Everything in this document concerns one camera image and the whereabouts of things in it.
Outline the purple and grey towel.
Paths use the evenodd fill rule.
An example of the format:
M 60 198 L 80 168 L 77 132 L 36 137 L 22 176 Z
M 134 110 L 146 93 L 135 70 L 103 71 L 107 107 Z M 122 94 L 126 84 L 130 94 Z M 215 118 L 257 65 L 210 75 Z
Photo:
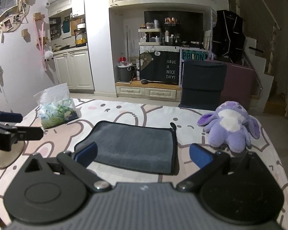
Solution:
M 172 176 L 178 172 L 176 129 L 173 122 L 169 128 L 154 128 L 100 121 L 76 145 L 95 142 L 97 163 Z

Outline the purple plush toy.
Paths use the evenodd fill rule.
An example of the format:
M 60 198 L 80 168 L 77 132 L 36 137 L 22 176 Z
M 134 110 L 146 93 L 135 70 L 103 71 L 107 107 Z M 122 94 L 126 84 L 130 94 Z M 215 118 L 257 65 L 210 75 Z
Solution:
M 203 114 L 197 125 L 209 134 L 208 143 L 211 147 L 219 148 L 226 144 L 234 153 L 242 153 L 250 146 L 251 138 L 260 138 L 257 120 L 236 101 L 226 101 L 215 111 Z

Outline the green floral tissue pack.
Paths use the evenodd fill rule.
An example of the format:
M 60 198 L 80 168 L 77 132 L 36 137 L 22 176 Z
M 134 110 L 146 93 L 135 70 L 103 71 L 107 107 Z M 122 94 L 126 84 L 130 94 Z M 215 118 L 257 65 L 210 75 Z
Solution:
M 74 100 L 70 97 L 67 83 L 47 88 L 34 96 L 39 106 L 38 117 L 44 129 L 78 119 Z

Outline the white kitchen cabinet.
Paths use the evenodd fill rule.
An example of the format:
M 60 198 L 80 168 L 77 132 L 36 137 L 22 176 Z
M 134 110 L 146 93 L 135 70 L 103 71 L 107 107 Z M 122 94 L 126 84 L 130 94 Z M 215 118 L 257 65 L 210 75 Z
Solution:
M 94 92 L 89 52 L 87 48 L 72 48 L 54 54 L 60 84 L 72 91 Z

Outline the cartoon bunny table cloth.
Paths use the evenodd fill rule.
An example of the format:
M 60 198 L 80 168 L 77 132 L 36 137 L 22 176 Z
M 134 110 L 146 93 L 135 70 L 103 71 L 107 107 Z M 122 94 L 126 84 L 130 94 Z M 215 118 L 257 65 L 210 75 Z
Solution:
M 33 153 L 40 153 L 43 157 L 55 157 L 62 151 L 74 151 L 74 146 L 90 133 L 96 123 L 100 121 L 118 122 L 140 127 L 169 128 L 173 122 L 177 127 L 179 173 L 176 176 L 163 176 L 114 168 L 101 163 L 92 163 L 88 168 L 109 183 L 116 182 L 172 182 L 177 184 L 190 176 L 199 168 L 191 162 L 189 146 L 197 143 L 207 150 L 215 152 L 208 145 L 208 134 L 197 121 L 205 110 L 192 108 L 178 108 L 118 101 L 102 101 L 89 99 L 74 99 L 80 118 L 60 126 L 44 130 L 44 137 L 40 141 L 26 142 L 19 158 L 6 169 L 0 169 L 0 218 L 8 225 L 11 220 L 3 205 L 4 193 L 19 171 L 20 167 Z M 250 136 L 249 151 L 256 152 L 269 168 L 280 185 L 285 202 L 277 219 L 278 223 L 288 229 L 288 179 L 281 160 L 268 134 L 260 121 L 255 118 L 260 130 L 260 138 Z

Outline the beige round object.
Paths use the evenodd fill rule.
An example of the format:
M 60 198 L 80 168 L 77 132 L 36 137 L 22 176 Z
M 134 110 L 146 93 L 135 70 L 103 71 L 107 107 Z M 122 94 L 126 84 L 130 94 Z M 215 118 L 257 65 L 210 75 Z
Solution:
M 12 139 L 12 146 L 11 151 L 1 151 L 0 150 L 0 168 L 9 167 L 12 163 L 14 163 L 18 157 L 22 154 L 24 149 L 24 141 L 17 140 L 17 129 L 15 126 L 10 126 L 14 131 L 13 139 Z

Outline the cream tiered shelf rack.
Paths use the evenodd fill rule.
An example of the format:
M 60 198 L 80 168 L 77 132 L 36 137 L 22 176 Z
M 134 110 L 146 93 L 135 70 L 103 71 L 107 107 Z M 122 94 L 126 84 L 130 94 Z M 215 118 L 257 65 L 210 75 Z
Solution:
M 139 46 L 160 46 L 161 29 L 139 29 Z

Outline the black hanging garment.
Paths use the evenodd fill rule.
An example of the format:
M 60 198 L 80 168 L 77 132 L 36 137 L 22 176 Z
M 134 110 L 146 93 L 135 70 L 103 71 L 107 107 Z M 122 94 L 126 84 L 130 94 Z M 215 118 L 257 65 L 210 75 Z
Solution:
M 212 40 L 212 53 L 216 60 L 242 64 L 246 37 L 243 33 L 243 19 L 239 15 L 228 10 L 218 10 Z

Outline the green paton sign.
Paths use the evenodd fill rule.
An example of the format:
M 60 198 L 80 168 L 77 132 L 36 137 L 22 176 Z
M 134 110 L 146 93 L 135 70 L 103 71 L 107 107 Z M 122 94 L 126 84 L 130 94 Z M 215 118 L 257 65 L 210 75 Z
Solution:
M 208 52 L 200 48 L 186 48 L 181 47 L 179 52 L 179 87 L 182 87 L 183 82 L 183 69 L 185 60 L 201 60 L 204 61 L 208 57 Z

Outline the maroon cushioned panel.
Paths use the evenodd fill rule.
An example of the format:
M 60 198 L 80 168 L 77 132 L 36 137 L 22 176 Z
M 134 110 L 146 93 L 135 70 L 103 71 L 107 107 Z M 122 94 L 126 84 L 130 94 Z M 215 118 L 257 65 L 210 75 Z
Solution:
M 227 62 L 206 60 L 210 67 L 209 99 L 203 108 L 215 110 L 226 101 L 236 101 L 244 108 L 250 105 L 250 94 L 255 79 L 255 71 L 248 67 Z

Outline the dark grey trash bin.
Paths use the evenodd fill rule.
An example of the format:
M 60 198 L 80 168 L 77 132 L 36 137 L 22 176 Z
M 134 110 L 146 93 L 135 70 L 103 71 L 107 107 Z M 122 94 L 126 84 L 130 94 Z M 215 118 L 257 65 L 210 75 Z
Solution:
M 119 72 L 119 80 L 121 82 L 130 82 L 134 78 L 134 66 L 131 62 L 119 63 L 118 64 L 118 72 Z

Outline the white drawer cabinet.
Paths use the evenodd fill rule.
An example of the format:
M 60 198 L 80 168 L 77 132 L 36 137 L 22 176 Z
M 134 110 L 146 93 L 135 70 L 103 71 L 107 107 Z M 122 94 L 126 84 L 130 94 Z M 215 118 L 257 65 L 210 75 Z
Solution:
M 178 85 L 163 83 L 142 84 L 139 80 L 115 84 L 118 97 L 143 98 L 160 101 L 180 101 L 182 89 Z

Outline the black have a nice day cloth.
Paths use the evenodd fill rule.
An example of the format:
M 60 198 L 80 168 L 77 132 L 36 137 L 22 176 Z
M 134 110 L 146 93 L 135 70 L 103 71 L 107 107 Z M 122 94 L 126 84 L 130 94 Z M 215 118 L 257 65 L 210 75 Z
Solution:
M 179 52 L 153 51 L 140 54 L 140 79 L 148 82 L 178 84 Z

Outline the dark blue chair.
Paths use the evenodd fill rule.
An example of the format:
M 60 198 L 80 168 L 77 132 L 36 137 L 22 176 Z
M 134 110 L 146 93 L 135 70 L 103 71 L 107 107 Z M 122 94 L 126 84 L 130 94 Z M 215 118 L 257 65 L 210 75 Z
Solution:
M 215 110 L 220 101 L 227 73 L 223 62 L 185 60 L 180 108 Z

